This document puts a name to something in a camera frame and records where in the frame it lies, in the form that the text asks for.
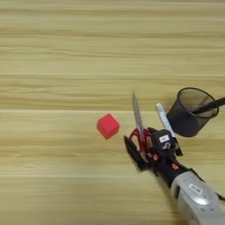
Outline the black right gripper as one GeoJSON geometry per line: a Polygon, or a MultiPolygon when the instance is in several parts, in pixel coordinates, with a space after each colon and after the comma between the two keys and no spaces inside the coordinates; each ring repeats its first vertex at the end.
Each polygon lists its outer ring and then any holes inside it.
{"type": "MultiPolygon", "coordinates": [[[[147,129],[151,135],[158,132],[158,130],[153,127],[148,127],[147,129]]],[[[161,151],[156,147],[150,147],[149,153],[145,155],[146,159],[143,159],[131,139],[124,136],[124,142],[127,148],[127,153],[134,160],[138,169],[140,171],[152,170],[169,188],[171,188],[172,182],[175,178],[185,172],[191,172],[197,178],[202,180],[194,169],[185,167],[177,160],[174,149],[161,151]]]]}

